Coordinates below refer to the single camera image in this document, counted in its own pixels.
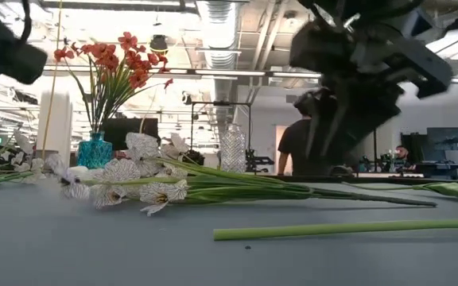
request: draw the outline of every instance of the air duct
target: air duct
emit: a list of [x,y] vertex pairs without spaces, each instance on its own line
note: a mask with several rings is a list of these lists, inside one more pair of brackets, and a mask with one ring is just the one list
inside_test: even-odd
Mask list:
[[[232,50],[236,48],[239,4],[225,1],[198,1],[197,8],[204,27],[204,47],[214,49],[204,53],[208,68],[234,70],[237,55]],[[212,99],[232,101],[229,96],[231,86],[231,80],[214,79]],[[216,117],[219,130],[223,130],[227,121],[227,112],[216,111]]]

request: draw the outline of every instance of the clear glass vase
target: clear glass vase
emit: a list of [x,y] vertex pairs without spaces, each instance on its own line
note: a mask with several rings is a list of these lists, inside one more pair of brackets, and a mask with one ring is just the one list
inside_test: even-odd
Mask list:
[[103,168],[112,159],[112,143],[103,140],[104,132],[90,132],[91,139],[79,143],[77,165]]
[[237,124],[228,124],[220,137],[222,170],[226,172],[245,172],[245,133]]

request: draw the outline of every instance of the gray table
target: gray table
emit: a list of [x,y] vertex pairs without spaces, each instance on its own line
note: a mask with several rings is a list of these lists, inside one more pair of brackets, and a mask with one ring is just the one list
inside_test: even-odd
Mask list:
[[96,211],[57,192],[50,182],[0,187],[0,285],[458,286],[458,230],[212,241],[214,228],[458,218],[457,201],[430,193],[390,195],[437,209],[311,199],[148,218],[138,203]]

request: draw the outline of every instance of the ceiling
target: ceiling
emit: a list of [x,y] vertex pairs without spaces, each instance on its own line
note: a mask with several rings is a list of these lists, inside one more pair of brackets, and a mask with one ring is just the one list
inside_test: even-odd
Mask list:
[[[288,65],[289,46],[294,33],[312,15],[297,1],[291,0],[235,0],[237,18],[235,19],[236,40],[231,52],[236,53],[234,69],[282,69]],[[194,1],[140,1],[140,0],[63,0],[63,9],[58,9],[59,0],[31,1],[33,31],[29,43],[44,49],[49,54],[48,69],[53,69],[53,51],[62,48],[64,42],[82,45],[103,42],[117,44],[117,39],[128,31],[138,37],[140,44],[148,45],[155,34],[167,36],[169,45],[169,66],[173,68],[209,68],[207,58],[207,38],[210,42],[224,41],[223,31],[208,29],[206,23],[196,12]],[[458,10],[458,1],[427,1],[433,13],[446,14]],[[23,11],[19,0],[0,1],[0,18],[16,33],[23,28]],[[83,60],[73,60],[71,65],[85,66]],[[7,77],[0,77],[0,133],[10,133],[17,124],[24,125],[26,133],[36,134],[39,109],[21,102],[18,94],[27,95],[40,102],[41,93],[52,86],[51,72],[45,73],[35,84],[24,86]],[[65,72],[58,73],[56,85],[65,89],[74,102],[74,122],[72,148],[78,141],[87,137],[89,128],[80,92],[75,82]],[[87,86],[88,78],[80,74],[81,81]],[[161,83],[166,79],[153,79],[149,84]],[[129,100],[123,108],[128,118],[160,118],[162,137],[170,133],[190,136],[191,107],[182,102],[184,95],[191,95],[195,101],[217,99],[219,82],[226,83],[230,91],[228,100],[246,100],[249,84],[232,78],[184,78],[174,79],[167,90],[163,87],[150,88]],[[314,87],[314,82],[294,80],[274,83],[263,81],[254,97],[256,108],[289,108],[285,97],[299,95],[305,88]],[[32,107],[19,110],[19,107]],[[199,115],[194,125],[194,144],[214,144],[218,142],[217,122],[220,117],[230,116],[231,112],[213,106],[195,106]]]

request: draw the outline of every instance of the vase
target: vase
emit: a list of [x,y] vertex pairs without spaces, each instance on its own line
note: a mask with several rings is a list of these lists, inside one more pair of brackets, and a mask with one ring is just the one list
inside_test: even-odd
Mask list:
[[245,133],[237,124],[228,124],[220,137],[222,171],[243,173],[246,171]]
[[103,168],[112,159],[112,144],[103,140],[104,132],[90,132],[90,140],[79,143],[77,165]]

